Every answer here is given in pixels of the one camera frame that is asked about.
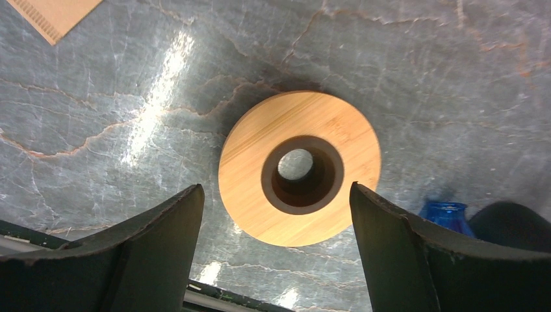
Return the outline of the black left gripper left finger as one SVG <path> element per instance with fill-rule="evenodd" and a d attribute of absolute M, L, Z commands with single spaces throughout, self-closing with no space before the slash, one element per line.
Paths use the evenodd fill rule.
<path fill-rule="evenodd" d="M 192 185 L 91 236 L 2 256 L 1 310 L 182 310 L 204 201 Z"/>

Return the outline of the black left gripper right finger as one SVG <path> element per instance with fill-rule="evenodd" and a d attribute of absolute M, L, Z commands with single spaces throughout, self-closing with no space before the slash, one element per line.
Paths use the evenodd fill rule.
<path fill-rule="evenodd" d="M 350 209 L 374 311 L 549 311 L 550 254 L 456 233 L 353 183 Z"/>

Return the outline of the blue ribbed dripper cone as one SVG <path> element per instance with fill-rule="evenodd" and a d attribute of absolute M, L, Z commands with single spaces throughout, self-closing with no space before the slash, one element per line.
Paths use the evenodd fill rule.
<path fill-rule="evenodd" d="M 449 201 L 427 201 L 419 216 L 439 226 L 475 238 L 465 218 L 467 205 Z"/>

